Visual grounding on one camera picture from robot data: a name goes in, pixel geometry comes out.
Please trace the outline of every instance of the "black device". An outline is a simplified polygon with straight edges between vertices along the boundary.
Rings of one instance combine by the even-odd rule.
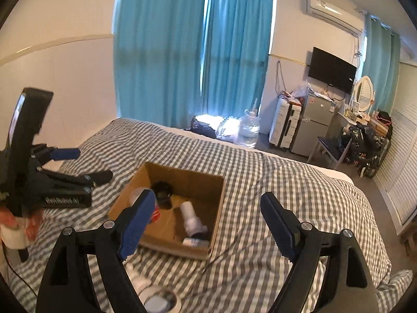
[[[116,222],[92,231],[62,230],[45,268],[36,313],[101,313],[86,254],[97,256],[101,277],[115,313],[146,313],[122,265],[134,253],[154,211],[155,194],[144,190]],[[328,256],[314,313],[378,313],[368,266],[352,231],[318,231],[297,219],[276,197],[265,193],[261,213],[284,257],[293,266],[268,313],[303,310],[321,256]],[[0,276],[0,301],[7,311],[27,313]]]
[[[6,205],[15,216],[26,216],[39,208],[89,207],[92,188],[113,177],[111,171],[70,176],[42,167],[50,160],[80,156],[78,148],[33,145],[52,97],[50,91],[23,89],[13,112],[5,150],[0,152],[0,205]]]
[[[355,75],[356,67],[354,65],[314,47],[308,76],[350,94]]]

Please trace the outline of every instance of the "wall trim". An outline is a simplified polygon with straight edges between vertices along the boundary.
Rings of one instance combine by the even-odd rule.
[[[407,66],[417,67],[417,62],[414,61],[400,61],[400,64],[406,64]]]
[[[378,190],[381,193],[382,198],[385,201],[385,204],[387,205],[389,214],[391,215],[391,219],[392,219],[394,227],[395,227],[395,232],[397,233],[397,235],[401,235],[406,230],[406,228],[411,223],[411,221],[413,221],[414,217],[417,216],[417,210],[414,211],[414,213],[406,221],[405,224],[402,224],[400,216],[398,215],[397,209],[395,208],[394,203],[391,200],[391,197],[389,196],[389,194],[385,190],[385,187],[382,184],[381,180],[378,178],[378,175],[375,175],[373,180],[374,180],[375,184],[377,185]]]
[[[52,41],[48,41],[46,43],[40,43],[38,45],[29,46],[26,48],[23,48],[21,50],[18,50],[16,53],[7,55],[0,59],[0,66],[5,65],[6,63],[16,60],[17,58],[20,58],[21,56],[27,55],[32,52],[36,52],[38,50],[43,50],[59,45],[64,45],[66,43],[73,43],[77,41],[84,41],[84,40],[99,40],[99,39],[110,39],[113,38],[113,34],[91,34],[91,35],[84,35],[84,36],[78,36],[78,37],[65,37],[62,39],[55,39]]]
[[[269,54],[269,56],[276,57],[277,59],[281,59],[281,60],[285,60],[285,61],[295,62],[295,63],[298,63],[298,64],[302,64],[303,66],[310,67],[310,65],[309,65],[309,64],[305,64],[305,63],[303,63],[303,62],[299,62],[299,61],[297,61],[297,60],[293,60],[293,59],[290,59],[290,58],[288,58],[288,57],[279,56],[279,55],[275,55],[275,54]]]

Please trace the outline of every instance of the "floor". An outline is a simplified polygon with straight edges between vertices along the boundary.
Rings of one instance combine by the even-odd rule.
[[[259,134],[256,149],[300,162],[307,162],[308,159],[305,156],[274,148],[269,144],[268,136],[266,134]],[[314,159],[312,163],[320,167],[328,167],[327,161],[320,155]],[[360,178],[356,168],[351,165],[342,164],[339,171],[347,174],[347,176],[352,179],[355,186],[362,190],[368,198],[374,211],[375,221],[377,222],[382,239],[384,240],[388,257],[391,260],[393,267],[391,274],[394,274],[401,269],[411,269],[414,274],[417,274],[417,257],[410,258],[407,256],[405,246],[401,243],[400,238],[395,232],[388,208],[375,182],[369,178]]]

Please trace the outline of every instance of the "black bag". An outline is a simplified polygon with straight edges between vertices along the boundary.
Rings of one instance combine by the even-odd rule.
[[[216,131],[208,123],[198,121],[195,116],[191,119],[190,128],[186,130],[216,139]]]
[[[352,144],[347,161],[355,163],[361,176],[372,178],[389,149],[389,140],[377,134],[374,128],[360,123],[349,130]]]
[[[393,137],[393,122],[391,120],[391,117],[387,112],[379,111],[377,115],[377,120],[382,122],[384,125],[388,126],[388,133],[385,136],[388,140],[391,140]]]

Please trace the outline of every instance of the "bed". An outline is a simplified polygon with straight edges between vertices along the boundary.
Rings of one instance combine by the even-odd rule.
[[[109,168],[114,178],[94,190],[91,208],[45,210],[39,236],[29,248],[29,260],[16,267],[36,292],[60,231],[69,225],[76,230],[101,225],[120,190],[145,161],[222,175],[226,182],[219,231],[209,260],[174,257],[146,248],[138,248],[131,257],[142,275],[181,297],[182,312],[268,311],[291,263],[281,257],[260,213],[259,200],[266,191],[273,192],[300,221],[310,221],[319,230],[339,233],[349,228],[355,233],[376,287],[380,312],[389,312],[412,281],[409,270],[390,274],[391,263],[370,204],[343,173],[123,118],[93,135],[80,150],[80,158],[65,162],[62,172]],[[95,257],[89,256],[89,263],[101,309],[107,311]],[[325,260],[320,259],[304,312],[314,309],[324,272]],[[12,275],[10,288],[28,311],[35,310],[35,297]]]

